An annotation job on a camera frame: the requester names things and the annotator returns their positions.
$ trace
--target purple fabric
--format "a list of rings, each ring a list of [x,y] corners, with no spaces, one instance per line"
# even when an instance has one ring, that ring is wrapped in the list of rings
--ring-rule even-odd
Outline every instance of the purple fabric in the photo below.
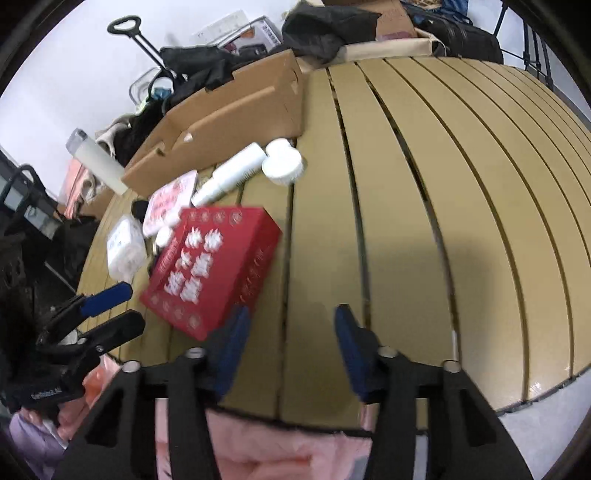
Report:
[[[18,453],[41,480],[50,480],[64,449],[45,427],[35,427],[20,414],[12,417],[6,430]]]

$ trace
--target beige table surface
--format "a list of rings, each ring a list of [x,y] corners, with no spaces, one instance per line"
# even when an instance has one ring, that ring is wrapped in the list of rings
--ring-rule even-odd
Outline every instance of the beige table surface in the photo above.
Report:
[[[220,201],[263,206],[284,233],[225,406],[358,427],[340,303],[412,360],[459,358],[495,408],[589,365],[591,134],[558,97],[512,67],[365,60],[310,75],[304,122],[294,186],[260,174]],[[81,293],[113,285],[105,239],[134,198],[111,201]],[[139,302],[147,282],[143,268],[134,297],[83,330],[138,310],[144,334],[112,353],[154,365],[198,342]]]

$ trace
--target clear plastic box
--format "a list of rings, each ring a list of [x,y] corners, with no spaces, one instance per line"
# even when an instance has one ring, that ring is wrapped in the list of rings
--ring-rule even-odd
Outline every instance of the clear plastic box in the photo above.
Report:
[[[123,215],[107,238],[109,275],[131,283],[147,258],[142,226],[131,215]]]

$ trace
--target red gift box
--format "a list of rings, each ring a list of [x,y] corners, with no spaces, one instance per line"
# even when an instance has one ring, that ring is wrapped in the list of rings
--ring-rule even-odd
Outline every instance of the red gift box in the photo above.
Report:
[[[281,230],[263,208],[182,210],[141,301],[197,340],[218,328],[234,305],[252,315]]]

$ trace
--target black fabric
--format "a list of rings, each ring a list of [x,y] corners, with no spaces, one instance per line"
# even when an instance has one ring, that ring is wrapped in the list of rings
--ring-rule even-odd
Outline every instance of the black fabric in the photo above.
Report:
[[[81,216],[78,220],[65,220],[53,237],[54,249],[48,263],[78,288],[86,257],[99,227],[95,217]]]
[[[217,47],[161,48],[160,56],[166,68],[188,77],[183,85],[175,89],[164,110],[170,110],[203,88],[215,90],[225,85],[233,80],[232,72],[235,70],[277,51],[273,49],[269,53],[256,54],[247,50],[236,55]]]
[[[283,43],[298,56],[329,62],[343,45],[375,40],[380,15],[357,7],[314,7],[302,2],[285,19]]]
[[[133,116],[129,120],[131,128],[119,130],[115,134],[113,139],[115,158],[122,166],[127,166],[144,140],[163,119],[163,102],[163,100],[149,101],[139,115]]]
[[[493,34],[414,5],[404,4],[404,8],[416,27],[432,33],[447,46],[449,56],[503,64],[503,52]]]
[[[144,223],[149,204],[148,200],[134,200],[131,202],[131,215],[140,223]]]

